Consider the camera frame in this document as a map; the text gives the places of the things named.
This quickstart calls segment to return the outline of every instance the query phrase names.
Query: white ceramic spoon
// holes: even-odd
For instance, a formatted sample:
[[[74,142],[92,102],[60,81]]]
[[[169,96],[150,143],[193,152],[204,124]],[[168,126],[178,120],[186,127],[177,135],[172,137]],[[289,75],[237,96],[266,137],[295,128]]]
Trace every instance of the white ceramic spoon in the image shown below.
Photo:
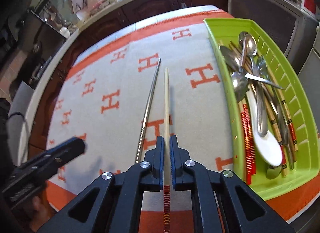
[[[251,115],[251,127],[253,140],[264,161],[271,166],[279,166],[282,162],[282,152],[280,145],[273,134],[268,130],[265,137],[261,137],[258,133],[257,124],[257,102],[255,100],[252,88],[249,87],[247,99]]]

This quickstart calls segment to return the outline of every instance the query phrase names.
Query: table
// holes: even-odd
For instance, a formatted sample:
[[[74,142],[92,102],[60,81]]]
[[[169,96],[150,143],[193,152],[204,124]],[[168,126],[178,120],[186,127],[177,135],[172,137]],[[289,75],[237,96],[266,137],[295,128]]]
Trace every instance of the table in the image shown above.
[[[84,155],[60,169],[48,182],[47,197],[57,210],[102,172],[119,173],[134,163],[141,120],[159,57],[162,64],[144,150],[152,149],[156,136],[163,134],[163,71],[169,67],[170,129],[177,135],[180,147],[208,169],[232,168],[223,84],[203,24],[203,18],[231,16],[214,6],[189,14],[193,9],[166,13],[129,26],[79,56],[58,97],[47,149],[71,136],[84,139],[88,147]],[[316,199],[319,180],[317,176],[267,202],[290,222]],[[172,191],[171,197],[171,230],[192,232],[189,192]],[[162,232],[162,210],[162,194],[146,193],[140,232]]]

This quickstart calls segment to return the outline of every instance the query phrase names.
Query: green basket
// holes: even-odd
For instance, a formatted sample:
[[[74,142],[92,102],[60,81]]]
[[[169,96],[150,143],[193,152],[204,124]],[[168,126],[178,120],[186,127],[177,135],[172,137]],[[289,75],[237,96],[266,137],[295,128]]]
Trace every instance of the green basket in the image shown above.
[[[274,73],[279,85],[286,88],[283,93],[295,127],[299,148],[296,152],[297,162],[295,163],[295,168],[293,170],[288,169],[286,177],[279,175],[273,180],[266,178],[268,164],[256,152],[257,173],[252,176],[250,187],[262,199],[268,200],[292,191],[314,178],[318,174],[320,167],[317,128],[307,96],[287,58],[268,34],[252,20],[214,18],[204,19],[204,23],[209,32],[209,40],[214,50],[225,88],[233,138],[234,172],[241,179],[244,179],[244,135],[229,70],[219,50],[217,41],[221,40],[226,46],[230,41],[238,44],[239,33],[247,31],[255,38],[258,53],[265,57],[268,68]]]

